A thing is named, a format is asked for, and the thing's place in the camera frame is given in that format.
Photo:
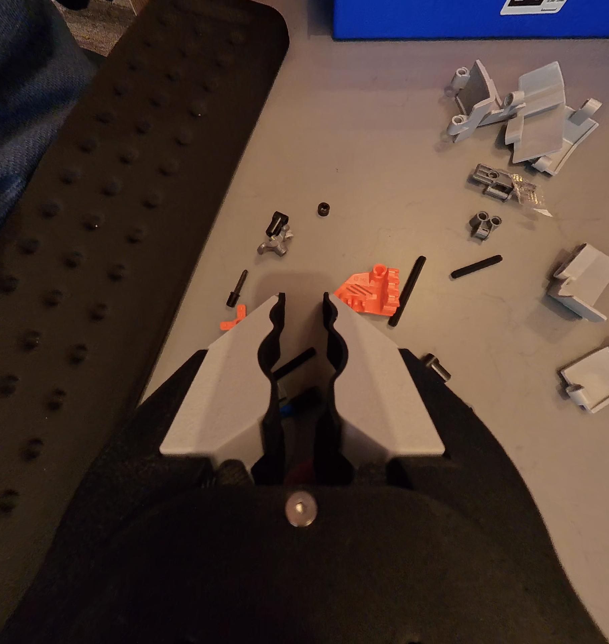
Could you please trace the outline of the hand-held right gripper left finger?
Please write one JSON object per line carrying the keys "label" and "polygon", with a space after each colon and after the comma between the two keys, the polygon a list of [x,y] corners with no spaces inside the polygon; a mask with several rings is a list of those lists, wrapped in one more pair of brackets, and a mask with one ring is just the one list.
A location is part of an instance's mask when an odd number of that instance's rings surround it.
{"label": "hand-held right gripper left finger", "polygon": [[236,460],[258,484],[282,484],[285,440],[273,367],[286,295],[273,295],[207,349],[160,444],[168,457]]}

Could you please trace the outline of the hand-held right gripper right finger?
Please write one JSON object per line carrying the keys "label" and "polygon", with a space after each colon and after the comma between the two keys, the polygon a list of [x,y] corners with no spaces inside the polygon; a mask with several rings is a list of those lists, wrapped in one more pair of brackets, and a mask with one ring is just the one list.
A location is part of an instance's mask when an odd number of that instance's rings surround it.
{"label": "hand-held right gripper right finger", "polygon": [[316,423],[316,482],[348,485],[364,466],[443,457],[445,445],[397,344],[328,292],[322,315],[333,373]]}

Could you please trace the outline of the small black connector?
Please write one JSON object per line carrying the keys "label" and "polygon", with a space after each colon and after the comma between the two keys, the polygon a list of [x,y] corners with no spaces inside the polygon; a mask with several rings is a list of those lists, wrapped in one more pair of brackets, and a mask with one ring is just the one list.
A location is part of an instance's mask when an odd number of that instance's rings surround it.
{"label": "small black connector", "polygon": [[443,382],[449,382],[449,380],[451,379],[452,375],[450,374],[450,372],[445,368],[445,366],[442,365],[438,357],[434,354],[426,354],[422,357],[422,362],[425,367],[436,373],[437,376],[443,380]]}

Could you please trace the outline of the black and blue pin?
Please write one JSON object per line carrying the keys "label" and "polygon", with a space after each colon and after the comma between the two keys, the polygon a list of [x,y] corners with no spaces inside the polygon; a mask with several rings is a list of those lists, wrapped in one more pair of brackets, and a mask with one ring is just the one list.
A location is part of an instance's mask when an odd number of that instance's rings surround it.
{"label": "black and blue pin", "polygon": [[319,388],[311,387],[295,397],[289,398],[280,406],[281,418],[299,417],[313,412],[324,403],[324,397]]}

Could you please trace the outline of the orange wedge panel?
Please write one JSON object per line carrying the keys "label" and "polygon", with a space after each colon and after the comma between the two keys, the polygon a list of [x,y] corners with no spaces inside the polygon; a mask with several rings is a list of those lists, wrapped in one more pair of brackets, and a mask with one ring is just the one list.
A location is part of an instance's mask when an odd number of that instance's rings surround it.
{"label": "orange wedge panel", "polygon": [[399,269],[377,263],[368,272],[350,276],[334,295],[356,312],[391,317],[400,304],[399,287]]}

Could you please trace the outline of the long black pin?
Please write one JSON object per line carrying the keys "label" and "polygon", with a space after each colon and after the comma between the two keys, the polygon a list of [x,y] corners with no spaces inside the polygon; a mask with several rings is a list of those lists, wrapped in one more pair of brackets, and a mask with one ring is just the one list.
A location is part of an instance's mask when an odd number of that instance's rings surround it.
{"label": "long black pin", "polygon": [[248,270],[244,269],[240,277],[238,278],[235,288],[229,293],[229,296],[226,302],[226,306],[228,308],[231,308],[231,309],[236,308],[237,302],[239,301],[239,298],[241,296],[241,291],[243,290],[247,277],[248,277]]}

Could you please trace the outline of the short black axle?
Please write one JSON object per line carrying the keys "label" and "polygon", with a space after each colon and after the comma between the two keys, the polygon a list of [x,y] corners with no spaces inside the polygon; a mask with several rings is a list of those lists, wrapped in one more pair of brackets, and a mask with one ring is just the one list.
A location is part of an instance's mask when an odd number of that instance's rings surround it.
{"label": "short black axle", "polygon": [[461,267],[459,269],[453,270],[450,273],[450,278],[451,279],[460,279],[465,276],[471,275],[475,272],[479,272],[481,270],[485,270],[489,267],[492,267],[496,264],[499,264],[500,262],[503,261],[502,255],[494,255],[490,256],[488,258],[485,258],[483,260],[479,260],[478,262],[466,265],[464,267]]}

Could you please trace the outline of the grey joint with black pin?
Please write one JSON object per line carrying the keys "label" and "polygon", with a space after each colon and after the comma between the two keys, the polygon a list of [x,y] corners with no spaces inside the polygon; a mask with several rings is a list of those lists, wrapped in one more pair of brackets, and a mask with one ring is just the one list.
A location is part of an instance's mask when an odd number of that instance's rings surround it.
{"label": "grey joint with black pin", "polygon": [[273,252],[277,256],[284,256],[288,251],[286,242],[293,237],[288,215],[276,211],[271,218],[265,235],[267,240],[258,246],[257,253],[263,255],[267,252]]}

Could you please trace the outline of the black dimpled foam pad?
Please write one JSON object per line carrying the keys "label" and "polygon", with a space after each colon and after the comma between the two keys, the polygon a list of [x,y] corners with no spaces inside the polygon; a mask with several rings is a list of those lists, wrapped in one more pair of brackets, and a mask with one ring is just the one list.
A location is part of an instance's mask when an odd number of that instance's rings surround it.
{"label": "black dimpled foam pad", "polygon": [[0,233],[0,633],[132,414],[290,43],[253,1],[150,1]]}

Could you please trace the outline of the dark grey double tube connector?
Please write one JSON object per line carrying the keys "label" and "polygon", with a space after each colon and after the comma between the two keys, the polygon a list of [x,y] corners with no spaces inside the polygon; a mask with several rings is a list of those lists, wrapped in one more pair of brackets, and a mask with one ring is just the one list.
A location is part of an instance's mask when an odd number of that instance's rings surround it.
{"label": "dark grey double tube connector", "polygon": [[470,236],[481,241],[486,240],[501,224],[502,219],[499,216],[490,216],[487,212],[480,211],[469,221]]}

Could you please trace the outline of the light grey flat clip panel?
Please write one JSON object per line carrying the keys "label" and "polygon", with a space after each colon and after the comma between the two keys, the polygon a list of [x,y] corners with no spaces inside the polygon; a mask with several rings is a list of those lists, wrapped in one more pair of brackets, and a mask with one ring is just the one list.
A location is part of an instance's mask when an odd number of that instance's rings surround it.
{"label": "light grey flat clip panel", "polygon": [[609,405],[609,346],[595,350],[559,370],[567,396],[595,414]]}

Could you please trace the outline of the dark grey connector block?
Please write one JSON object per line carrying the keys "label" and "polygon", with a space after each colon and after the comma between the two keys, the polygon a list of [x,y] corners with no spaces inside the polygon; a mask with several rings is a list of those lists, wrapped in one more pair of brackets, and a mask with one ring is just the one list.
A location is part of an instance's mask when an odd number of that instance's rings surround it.
{"label": "dark grey connector block", "polygon": [[483,194],[505,202],[515,195],[513,176],[501,169],[478,164],[471,174],[472,181],[483,187]]}

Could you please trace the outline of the small clear plastic wrapper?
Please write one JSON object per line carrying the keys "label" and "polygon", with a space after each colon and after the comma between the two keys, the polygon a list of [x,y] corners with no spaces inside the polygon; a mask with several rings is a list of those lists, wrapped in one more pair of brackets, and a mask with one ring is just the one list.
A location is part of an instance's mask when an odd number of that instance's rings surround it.
{"label": "small clear plastic wrapper", "polygon": [[513,188],[512,195],[522,207],[549,218],[553,217],[546,206],[543,192],[539,186],[526,180],[520,174],[511,173],[509,176]]}

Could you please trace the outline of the person's blue clothed torso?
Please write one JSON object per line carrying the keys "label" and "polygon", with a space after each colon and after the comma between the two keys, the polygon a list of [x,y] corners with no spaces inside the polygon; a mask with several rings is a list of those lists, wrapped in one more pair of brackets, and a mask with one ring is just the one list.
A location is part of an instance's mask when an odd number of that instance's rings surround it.
{"label": "person's blue clothed torso", "polygon": [[0,1],[0,229],[95,72],[52,1]]}

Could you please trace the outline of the blue plastic bin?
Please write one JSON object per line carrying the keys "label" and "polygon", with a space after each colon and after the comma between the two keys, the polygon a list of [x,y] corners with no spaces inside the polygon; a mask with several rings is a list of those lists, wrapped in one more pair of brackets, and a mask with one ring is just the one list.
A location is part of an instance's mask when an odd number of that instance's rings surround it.
{"label": "blue plastic bin", "polygon": [[609,1],[334,1],[338,40],[609,38]]}

